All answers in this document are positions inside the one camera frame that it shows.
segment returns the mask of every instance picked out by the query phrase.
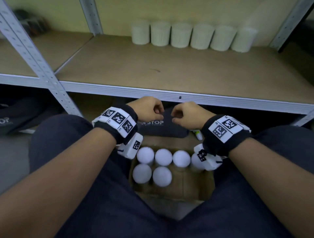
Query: cardboard box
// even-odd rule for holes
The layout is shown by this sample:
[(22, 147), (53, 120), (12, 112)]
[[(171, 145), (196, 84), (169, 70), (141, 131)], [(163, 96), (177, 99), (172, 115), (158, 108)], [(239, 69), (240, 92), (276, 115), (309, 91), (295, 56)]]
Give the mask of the cardboard box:
[[(200, 143), (201, 141), (197, 140), (193, 133), (190, 133), (185, 138), (144, 136), (141, 147), (149, 146), (154, 152), (158, 149), (165, 148), (170, 150), (172, 154), (178, 150), (185, 150), (192, 155), (194, 153), (194, 146)], [(131, 165), (129, 183), (134, 191), (144, 200), (160, 198), (178, 202), (201, 204), (203, 201), (210, 198), (215, 189), (212, 171), (205, 170), (197, 174), (191, 172), (190, 169), (187, 168), (186, 171), (180, 172), (176, 170), (173, 163), (168, 166), (172, 172), (172, 182), (169, 186), (157, 187), (153, 184), (152, 178), (149, 184), (139, 185), (136, 184), (132, 178), (133, 169), (137, 164), (138, 160), (135, 158)]]

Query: forearm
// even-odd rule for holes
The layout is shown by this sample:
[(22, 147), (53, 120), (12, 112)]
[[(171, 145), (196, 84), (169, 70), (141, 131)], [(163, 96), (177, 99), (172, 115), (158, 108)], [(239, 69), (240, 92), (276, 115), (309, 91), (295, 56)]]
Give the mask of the forearm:
[(229, 157), (294, 236), (314, 236), (313, 174), (251, 138), (230, 151)]
[(0, 197), (0, 237), (53, 237), (87, 194), (115, 139), (95, 128)]

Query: wrist strap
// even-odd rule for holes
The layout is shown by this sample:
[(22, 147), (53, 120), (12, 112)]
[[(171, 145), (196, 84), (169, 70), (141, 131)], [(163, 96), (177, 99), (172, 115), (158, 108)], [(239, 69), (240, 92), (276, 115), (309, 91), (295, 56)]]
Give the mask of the wrist strap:
[(129, 105), (110, 107), (92, 121), (95, 127), (108, 131), (117, 144), (127, 144), (136, 133), (138, 116)]
[(203, 126), (204, 149), (212, 155), (228, 156), (229, 152), (245, 139), (252, 137), (251, 130), (231, 116), (215, 115)]

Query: leg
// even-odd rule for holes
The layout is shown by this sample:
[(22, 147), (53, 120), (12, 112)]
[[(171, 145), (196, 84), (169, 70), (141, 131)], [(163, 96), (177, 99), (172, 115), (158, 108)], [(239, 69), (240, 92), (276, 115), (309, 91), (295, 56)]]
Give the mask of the leg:
[[(30, 167), (35, 171), (92, 129), (83, 118), (57, 115), (44, 121), (30, 145)], [(162, 237), (163, 221), (128, 184), (129, 160), (113, 152), (89, 192), (56, 237)]]
[[(314, 173), (312, 131), (280, 126), (261, 132), (255, 139)], [(179, 223), (178, 234), (213, 238), (292, 237), (229, 159), (215, 171), (215, 180), (218, 183), (212, 197)]]

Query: white cylinder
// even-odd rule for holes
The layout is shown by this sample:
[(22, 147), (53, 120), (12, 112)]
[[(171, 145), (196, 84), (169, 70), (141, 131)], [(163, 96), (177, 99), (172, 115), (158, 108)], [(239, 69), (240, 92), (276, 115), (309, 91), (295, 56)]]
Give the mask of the white cylinder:
[(191, 47), (198, 50), (205, 50), (214, 34), (215, 28), (209, 24), (198, 23), (193, 27)]
[(159, 187), (166, 187), (172, 181), (171, 171), (163, 166), (156, 168), (153, 172), (153, 181)]
[(190, 169), (194, 173), (200, 173), (204, 170), (204, 165), (196, 153), (192, 155)]
[(145, 184), (152, 177), (152, 170), (146, 164), (139, 164), (133, 169), (132, 176), (136, 183)]
[(193, 25), (185, 22), (178, 22), (171, 27), (171, 45), (177, 48), (185, 48), (190, 43)]
[(132, 42), (137, 45), (145, 45), (149, 43), (149, 21), (136, 20), (131, 26)]
[(229, 49), (233, 38), (236, 35), (236, 29), (231, 26), (218, 26), (215, 30), (210, 48), (217, 51), (226, 51)]
[(136, 157), (138, 161), (142, 164), (147, 164), (151, 166), (154, 162), (155, 153), (150, 147), (142, 147), (138, 150)]
[(172, 154), (167, 149), (159, 149), (155, 154), (155, 162), (157, 166), (168, 166), (172, 162)]
[(249, 52), (257, 34), (258, 30), (253, 28), (245, 27), (240, 29), (235, 36), (231, 49), (241, 53)]
[(189, 166), (190, 162), (191, 157), (189, 153), (184, 150), (178, 150), (173, 154), (173, 163), (179, 171), (184, 171), (185, 168)]
[(155, 46), (166, 46), (169, 44), (171, 25), (167, 21), (155, 21), (150, 24), (151, 42)]

